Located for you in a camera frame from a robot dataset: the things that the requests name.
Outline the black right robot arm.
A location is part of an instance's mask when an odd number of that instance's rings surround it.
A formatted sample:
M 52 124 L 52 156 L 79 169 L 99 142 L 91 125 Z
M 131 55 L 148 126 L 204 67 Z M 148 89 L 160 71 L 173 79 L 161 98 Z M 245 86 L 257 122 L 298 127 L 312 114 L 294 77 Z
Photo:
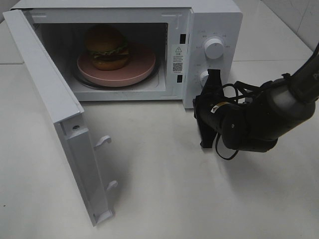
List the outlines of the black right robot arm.
M 225 96 L 220 70 L 208 70 L 193 100 L 200 146 L 217 148 L 222 141 L 235 152 L 267 152 L 279 137 L 313 116 L 319 98 L 319 52 L 315 50 L 294 74 L 259 87 L 240 81 L 231 87 L 235 96 Z

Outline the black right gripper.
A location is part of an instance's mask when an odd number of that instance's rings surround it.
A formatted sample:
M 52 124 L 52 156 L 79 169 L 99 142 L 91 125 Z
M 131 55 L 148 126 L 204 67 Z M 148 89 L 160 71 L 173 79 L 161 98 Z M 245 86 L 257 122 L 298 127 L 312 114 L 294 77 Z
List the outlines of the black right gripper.
M 222 132 L 225 117 L 239 108 L 235 100 L 228 100 L 224 96 L 224 88 L 232 87 L 235 95 L 238 90 L 232 84 L 222 85 L 221 70 L 208 69 L 208 78 L 203 91 L 193 100 L 194 117 L 197 120 L 201 137 L 200 146 L 203 149 L 213 147 L 217 132 Z

